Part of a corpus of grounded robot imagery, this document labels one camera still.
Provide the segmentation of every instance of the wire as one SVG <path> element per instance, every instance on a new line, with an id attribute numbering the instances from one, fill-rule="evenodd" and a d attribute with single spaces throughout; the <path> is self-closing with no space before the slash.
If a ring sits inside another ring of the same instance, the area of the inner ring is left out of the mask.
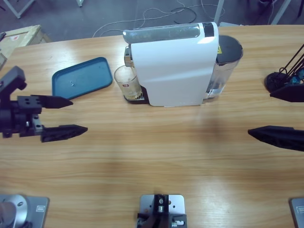
<path id="1" fill-rule="evenodd" d="M 207 11 L 206 11 L 206 9 L 205 9 L 204 6 L 217 6 L 217 5 L 212 5 L 212 4 L 205 4 L 205 5 L 204 5 L 204 4 L 203 4 L 203 0 L 200 0 L 200 3 L 201 3 L 201 7 L 203 8 L 205 14 L 206 14 L 209 18 L 214 19 L 213 17 L 209 16 L 209 14 L 207 13 Z M 224 14 L 225 14 L 225 9 L 223 8 L 223 14 L 221 14 L 220 16 L 222 17 Z"/>
<path id="2" fill-rule="evenodd" d="M 197 14 L 196 14 L 196 12 L 194 12 L 194 10 L 192 10 L 192 9 L 190 9 L 190 8 L 178 7 L 178 8 L 175 8 L 175 9 L 171 10 L 171 12 L 173 12 L 173 11 L 175 11 L 175 10 L 180 10 L 180 9 L 190 10 L 190 11 L 194 14 L 194 19 L 193 19 L 192 21 L 190 21 L 190 22 L 187 22 L 188 24 L 190 24 L 190 23 L 192 23 L 192 22 L 195 21 L 195 19 L 196 19 L 196 17 L 197 17 Z"/>
<path id="3" fill-rule="evenodd" d="M 270 17 L 268 19 L 268 23 L 267 23 L 268 25 L 269 25 L 269 22 L 270 22 L 270 19 L 271 19 L 273 13 L 274 13 L 274 8 L 275 8 L 275 0 L 272 0 L 272 12 L 271 12 Z"/>
<path id="4" fill-rule="evenodd" d="M 184 8 L 202 7 L 202 5 L 195 5 L 195 6 L 185 7 L 185 4 L 181 3 L 179 0 L 177 0 L 177 2 L 178 2 L 179 4 L 181 4 L 181 5 L 183 5 Z M 216 7 L 217 7 L 217 5 L 214 5 L 214 4 L 203 4 L 203 7 L 204 7 L 204 6 L 216 6 Z M 161 13 L 166 14 L 166 15 L 161 16 L 161 17 L 156 17 L 156 18 L 145 18 L 145 13 L 146 13 L 146 12 L 148 12 L 148 11 L 150 11 L 150 10 L 155 10 L 155 9 L 158 10 L 159 12 L 161 12 Z M 104 27 L 106 27 L 106 26 L 108 26 L 108 25 L 113 25 L 113 24 L 122 23 L 122 22 L 136 22 L 136 21 L 141 21 L 141 20 L 143 20 L 142 25 L 141 25 L 140 27 L 138 27 L 138 29 L 140 29 L 140 28 L 145 24 L 145 22 L 146 22 L 147 20 L 161 19 L 161 18 L 168 17 L 168 16 L 171 16 L 171 15 L 176 14 L 176 13 L 180 13 L 180 12 L 182 12 L 182 11 L 184 11 L 184 10 L 185 10 L 185 9 L 182 9 L 182 10 L 177 11 L 177 12 L 164 12 L 164 11 L 162 11 L 162 10 L 160 10 L 160 9 L 157 9 L 157 8 L 146 9 L 146 10 L 143 12 L 143 14 L 142 14 L 142 16 L 143 16 L 142 19 L 122 20 L 122 21 L 116 21 L 116 22 L 112 22 L 112 23 L 105 24 L 105 25 L 103 25 L 102 27 L 100 27 L 99 29 L 97 29 L 97 30 L 95 31 L 95 33 L 93 34 L 92 37 L 94 38 L 95 35 L 97 34 L 97 32 L 99 32 L 101 29 L 103 29 Z M 223 12 L 222 12 L 222 14 L 220 15 L 221 17 L 225 14 L 225 9 L 223 8 L 222 11 L 223 11 Z M 122 30 L 120 30 L 120 29 L 111 29 L 111 30 L 107 30 L 107 31 L 104 31 L 104 32 L 100 35 L 100 37 L 101 37 L 104 33 L 108 32 L 108 31 L 113 31 L 113 30 L 114 30 L 114 31 L 122 31 Z"/>

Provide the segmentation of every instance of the gray floor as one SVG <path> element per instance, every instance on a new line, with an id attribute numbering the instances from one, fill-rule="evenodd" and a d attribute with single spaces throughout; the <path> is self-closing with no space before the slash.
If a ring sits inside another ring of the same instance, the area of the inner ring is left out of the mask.
<path id="1" fill-rule="evenodd" d="M 17 9 L 21 9 L 28 0 L 10 0 Z M 180 0 L 186 7 L 199 5 L 200 0 Z M 272 12 L 270 7 L 260 17 L 263 10 L 259 7 L 258 0 L 226 0 L 224 4 L 225 14 L 220 21 L 243 24 L 264 25 Z M 217 4 L 216 0 L 203 0 L 204 4 Z M 278 0 L 274 6 L 272 18 L 277 13 L 283 0 Z M 296 18 L 301 0 L 293 0 L 287 8 L 279 24 L 304 24 L 304 12 L 300 18 Z M 90 38 L 101 26 L 122 20 L 142 19 L 143 12 L 149 8 L 158 8 L 165 12 L 182 7 L 176 0 L 85 0 L 83 7 L 78 7 L 75 0 L 36 0 L 25 12 L 21 19 L 17 19 L 0 0 L 0 5 L 6 9 L 0 9 L 0 32 L 18 29 L 26 26 L 40 24 L 43 30 L 53 41 Z M 191 8 L 197 13 L 195 22 L 212 21 L 202 7 Z M 205 6 L 207 13 L 214 16 L 216 7 Z M 146 18 L 164 16 L 157 10 L 150 10 L 145 14 Z M 174 21 L 187 23 L 194 18 L 193 13 L 184 10 L 181 13 L 155 20 L 147 20 L 144 27 L 171 25 Z M 109 29 L 133 29 L 143 21 L 122 22 L 106 26 L 96 36 Z M 109 31 L 103 36 L 118 35 L 120 31 Z"/>

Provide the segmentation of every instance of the blue tray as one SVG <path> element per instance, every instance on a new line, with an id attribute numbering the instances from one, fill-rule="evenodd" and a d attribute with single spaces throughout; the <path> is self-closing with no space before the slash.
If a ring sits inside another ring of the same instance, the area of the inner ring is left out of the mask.
<path id="1" fill-rule="evenodd" d="M 52 94 L 72 99 L 105 88 L 112 81 L 108 62 L 98 57 L 57 71 L 52 76 Z"/>

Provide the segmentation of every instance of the white coffee machine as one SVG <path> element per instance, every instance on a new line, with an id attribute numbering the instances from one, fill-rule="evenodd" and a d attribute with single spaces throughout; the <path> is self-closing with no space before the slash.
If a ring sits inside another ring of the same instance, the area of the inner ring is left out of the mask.
<path id="1" fill-rule="evenodd" d="M 127 99 L 134 104 L 200 105 L 222 92 L 243 55 L 214 22 L 125 30 L 123 38 L 125 65 L 142 88 L 141 96 Z"/>

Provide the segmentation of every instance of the wooden table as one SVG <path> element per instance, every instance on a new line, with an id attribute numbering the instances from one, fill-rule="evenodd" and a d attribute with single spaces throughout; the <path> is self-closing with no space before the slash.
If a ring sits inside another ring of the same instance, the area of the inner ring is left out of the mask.
<path id="1" fill-rule="evenodd" d="M 244 56 L 213 103 L 152 107 L 127 103 L 117 86 L 43 110 L 45 126 L 78 124 L 85 134 L 59 142 L 1 139 L 0 192 L 47 196 L 47 228 L 134 227 L 142 194 L 182 194 L 189 228 L 293 227 L 288 199 L 304 196 L 304 153 L 247 134 L 265 125 L 304 130 L 304 104 L 269 97 L 264 77 L 302 45 L 304 26 L 220 28 Z M 28 87 L 16 95 L 51 94 L 52 75 L 106 57 L 112 73 L 124 63 L 121 36 L 17 48 L 14 65 Z"/>

